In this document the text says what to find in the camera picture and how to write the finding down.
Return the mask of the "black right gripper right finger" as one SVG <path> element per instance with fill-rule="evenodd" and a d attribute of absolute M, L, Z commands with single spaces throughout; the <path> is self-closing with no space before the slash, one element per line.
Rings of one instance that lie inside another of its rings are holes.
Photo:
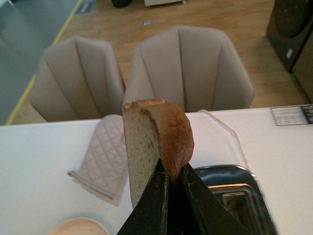
<path fill-rule="evenodd" d="M 210 191 L 191 165 L 180 173 L 184 196 L 182 227 L 185 235 L 248 235 L 249 231 L 235 219 Z"/>

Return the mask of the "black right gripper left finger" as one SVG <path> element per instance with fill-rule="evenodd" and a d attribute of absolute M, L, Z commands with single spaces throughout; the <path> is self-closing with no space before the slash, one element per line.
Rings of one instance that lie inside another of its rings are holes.
<path fill-rule="evenodd" d="M 118 234 L 167 234 L 168 194 L 169 176 L 161 160 L 158 160 L 139 202 L 118 231 Z"/>

